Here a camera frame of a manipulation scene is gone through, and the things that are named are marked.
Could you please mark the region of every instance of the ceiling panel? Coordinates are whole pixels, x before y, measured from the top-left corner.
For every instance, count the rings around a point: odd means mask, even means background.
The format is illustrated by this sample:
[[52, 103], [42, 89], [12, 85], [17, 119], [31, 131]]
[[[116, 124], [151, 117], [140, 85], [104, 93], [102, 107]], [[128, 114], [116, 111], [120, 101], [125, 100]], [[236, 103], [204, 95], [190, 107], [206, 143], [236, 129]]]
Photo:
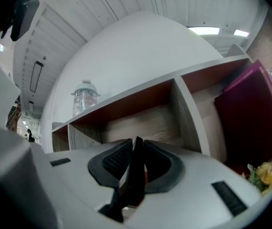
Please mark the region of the ceiling panel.
[[[119, 19], [145, 10], [184, 26], [217, 26], [203, 36], [222, 55], [233, 44], [247, 46], [258, 33], [267, 6], [261, 0], [44, 0], [23, 55], [22, 100], [42, 108], [63, 67], [85, 43]], [[250, 32], [233, 36], [235, 29]], [[36, 61], [44, 63], [36, 93], [30, 91]]]

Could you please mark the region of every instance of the ceiling light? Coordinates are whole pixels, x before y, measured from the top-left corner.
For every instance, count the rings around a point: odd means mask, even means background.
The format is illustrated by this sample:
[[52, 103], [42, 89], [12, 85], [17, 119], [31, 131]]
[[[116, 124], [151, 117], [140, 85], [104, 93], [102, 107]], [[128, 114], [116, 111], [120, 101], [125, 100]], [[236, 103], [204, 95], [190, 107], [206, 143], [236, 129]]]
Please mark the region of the ceiling light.
[[188, 29], [197, 35], [218, 35], [220, 30], [219, 27], [188, 27]]
[[43, 64], [41, 62], [36, 61], [33, 67], [31, 83], [30, 83], [30, 91], [36, 92], [37, 82], [39, 81], [39, 77], [43, 68]]
[[249, 32], [240, 31], [240, 30], [235, 30], [234, 35], [235, 35], [235, 36], [244, 36], [244, 37], [247, 37], [247, 36], [249, 35]]
[[0, 43], [0, 51], [3, 52], [4, 46]]
[[29, 111], [33, 112], [33, 102], [29, 101]]

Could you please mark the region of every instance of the rectangular light fixture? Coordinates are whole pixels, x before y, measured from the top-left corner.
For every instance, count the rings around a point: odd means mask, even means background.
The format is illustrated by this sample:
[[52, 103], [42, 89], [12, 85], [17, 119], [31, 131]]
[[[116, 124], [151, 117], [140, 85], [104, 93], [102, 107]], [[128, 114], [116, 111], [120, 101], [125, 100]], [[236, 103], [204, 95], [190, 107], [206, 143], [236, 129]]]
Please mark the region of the rectangular light fixture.
[[29, 111], [33, 112], [33, 102], [29, 101]]
[[37, 82], [39, 81], [39, 77], [43, 68], [43, 64], [41, 62], [36, 61], [32, 70], [31, 83], [30, 83], [30, 91], [36, 92]]
[[240, 30], [235, 30], [234, 35], [235, 35], [235, 36], [244, 36], [244, 37], [247, 37], [247, 36], [249, 35], [249, 32], [240, 31]]
[[188, 29], [197, 35], [218, 35], [220, 30], [219, 27], [188, 27]]

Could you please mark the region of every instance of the person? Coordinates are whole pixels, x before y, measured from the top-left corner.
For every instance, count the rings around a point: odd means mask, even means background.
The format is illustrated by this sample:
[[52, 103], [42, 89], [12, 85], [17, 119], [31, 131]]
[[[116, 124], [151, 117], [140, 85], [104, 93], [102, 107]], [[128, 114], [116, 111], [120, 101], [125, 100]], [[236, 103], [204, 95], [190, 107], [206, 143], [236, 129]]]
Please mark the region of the person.
[[32, 136], [31, 130], [28, 129], [27, 132], [28, 132], [28, 134], [29, 134], [28, 141], [29, 141], [29, 142], [32, 142], [32, 143], [35, 143], [35, 139], [34, 139], [34, 137]]

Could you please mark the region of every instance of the jar on shelf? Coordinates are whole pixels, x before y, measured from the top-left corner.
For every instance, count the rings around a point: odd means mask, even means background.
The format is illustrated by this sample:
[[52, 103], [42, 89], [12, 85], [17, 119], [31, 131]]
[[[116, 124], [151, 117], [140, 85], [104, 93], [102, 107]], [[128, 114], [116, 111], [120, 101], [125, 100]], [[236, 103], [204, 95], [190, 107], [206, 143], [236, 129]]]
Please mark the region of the jar on shelf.
[[83, 80], [81, 84], [77, 85], [74, 93], [71, 95], [74, 95], [73, 117], [95, 106], [97, 98], [100, 96], [90, 80]]

